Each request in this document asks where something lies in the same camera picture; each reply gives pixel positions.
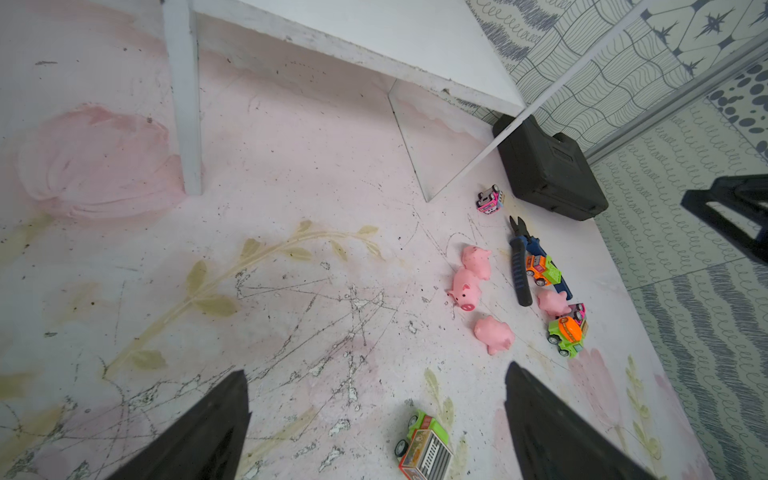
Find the white two-tier shelf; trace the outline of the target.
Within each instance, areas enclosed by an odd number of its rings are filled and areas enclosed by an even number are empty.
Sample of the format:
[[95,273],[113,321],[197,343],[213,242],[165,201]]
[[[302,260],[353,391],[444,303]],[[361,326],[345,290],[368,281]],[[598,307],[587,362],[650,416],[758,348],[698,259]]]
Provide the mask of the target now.
[[175,124],[189,195],[202,192],[198,15],[443,91],[512,116],[456,173],[457,183],[647,9],[639,1],[532,103],[523,96],[463,1],[164,1]]

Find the black plastic tool case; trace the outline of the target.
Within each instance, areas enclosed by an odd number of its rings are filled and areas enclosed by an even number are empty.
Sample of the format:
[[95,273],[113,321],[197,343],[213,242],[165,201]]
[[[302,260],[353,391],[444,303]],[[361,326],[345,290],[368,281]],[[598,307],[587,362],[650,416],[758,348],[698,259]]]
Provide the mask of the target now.
[[609,207],[579,144],[562,132],[547,134],[535,117],[497,150],[516,198],[577,221]]

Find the blue handled cutting pliers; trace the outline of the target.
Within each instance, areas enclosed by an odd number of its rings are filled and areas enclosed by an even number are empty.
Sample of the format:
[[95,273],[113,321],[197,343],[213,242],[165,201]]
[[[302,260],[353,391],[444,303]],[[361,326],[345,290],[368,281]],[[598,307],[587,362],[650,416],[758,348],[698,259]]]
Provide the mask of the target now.
[[[532,305],[533,299],[532,299],[530,285],[529,285],[529,280],[532,280],[532,279],[526,273],[527,255],[528,254],[547,255],[547,256],[550,256],[550,255],[548,255],[546,251],[543,249],[543,247],[540,244],[540,240],[529,233],[527,229],[527,225],[522,218],[518,217],[517,219],[514,219],[513,217],[509,217],[509,221],[513,231],[513,236],[509,242],[511,247],[511,252],[512,252],[511,268],[512,268],[513,286],[517,296],[518,303],[523,307],[528,307]],[[568,287],[567,282],[563,277],[563,274],[562,274],[561,283],[558,285],[552,285],[552,286],[555,288],[557,292],[566,292],[568,300],[573,299],[573,294],[570,288]]]

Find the pink teal toy truck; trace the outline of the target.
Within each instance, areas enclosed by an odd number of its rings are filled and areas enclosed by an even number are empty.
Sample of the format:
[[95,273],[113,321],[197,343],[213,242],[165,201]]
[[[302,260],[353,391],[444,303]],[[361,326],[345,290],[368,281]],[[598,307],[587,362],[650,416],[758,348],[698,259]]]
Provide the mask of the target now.
[[477,195],[476,208],[479,212],[490,215],[500,210],[503,207],[503,202],[503,191],[496,184],[493,184]]

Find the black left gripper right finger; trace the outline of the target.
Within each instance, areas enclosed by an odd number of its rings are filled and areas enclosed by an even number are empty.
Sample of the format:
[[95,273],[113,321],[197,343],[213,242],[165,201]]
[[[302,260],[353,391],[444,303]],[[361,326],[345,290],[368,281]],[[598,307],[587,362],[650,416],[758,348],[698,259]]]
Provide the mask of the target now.
[[527,369],[511,362],[505,411],[524,479],[651,479]]

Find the pink green toy truck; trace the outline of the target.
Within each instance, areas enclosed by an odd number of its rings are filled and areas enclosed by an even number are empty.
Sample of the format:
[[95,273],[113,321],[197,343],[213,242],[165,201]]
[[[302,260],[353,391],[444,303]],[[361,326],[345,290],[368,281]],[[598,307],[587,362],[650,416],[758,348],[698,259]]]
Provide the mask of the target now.
[[571,312],[569,314],[579,326],[586,320],[586,308],[583,303],[571,304]]

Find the green orange toy mixer truck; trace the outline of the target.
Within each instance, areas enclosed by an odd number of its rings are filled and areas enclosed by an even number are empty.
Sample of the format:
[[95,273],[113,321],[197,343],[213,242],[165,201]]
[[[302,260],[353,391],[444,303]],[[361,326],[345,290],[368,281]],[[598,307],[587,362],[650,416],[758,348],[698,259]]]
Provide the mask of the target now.
[[586,319],[578,320],[572,316],[561,316],[549,322],[547,340],[558,348],[561,356],[575,358],[584,349],[583,340],[588,328]]

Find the orange green toy dump truck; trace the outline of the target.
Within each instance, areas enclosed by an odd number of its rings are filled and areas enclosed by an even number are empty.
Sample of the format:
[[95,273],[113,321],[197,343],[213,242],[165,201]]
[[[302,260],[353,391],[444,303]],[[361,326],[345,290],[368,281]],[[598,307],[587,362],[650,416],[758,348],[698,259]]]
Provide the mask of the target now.
[[526,273],[539,287],[558,285],[562,281],[561,271],[554,265],[550,256],[528,254]]

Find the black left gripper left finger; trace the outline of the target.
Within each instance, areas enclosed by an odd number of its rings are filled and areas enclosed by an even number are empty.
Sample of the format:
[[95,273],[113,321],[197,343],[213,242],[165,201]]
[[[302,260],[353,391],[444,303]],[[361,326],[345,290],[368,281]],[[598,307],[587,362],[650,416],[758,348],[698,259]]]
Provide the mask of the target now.
[[249,421],[246,376],[233,371],[111,477],[233,479]]

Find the pink rubber pig toy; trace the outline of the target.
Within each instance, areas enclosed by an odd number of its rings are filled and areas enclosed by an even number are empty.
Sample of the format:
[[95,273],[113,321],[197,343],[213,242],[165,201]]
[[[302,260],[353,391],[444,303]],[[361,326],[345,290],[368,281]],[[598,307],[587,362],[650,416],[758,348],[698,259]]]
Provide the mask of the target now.
[[475,310],[482,295],[479,277],[465,267],[460,268],[453,277],[452,288],[447,291],[447,295],[463,311]]
[[477,320],[473,333],[475,338],[486,346],[487,353],[491,356],[509,350],[515,341],[515,334],[509,325],[492,316]]
[[552,317],[568,315],[572,311],[566,292],[543,290],[537,295],[537,304],[541,311]]
[[491,252],[478,246],[467,245],[461,255],[464,268],[473,272],[479,279],[488,281],[491,277]]

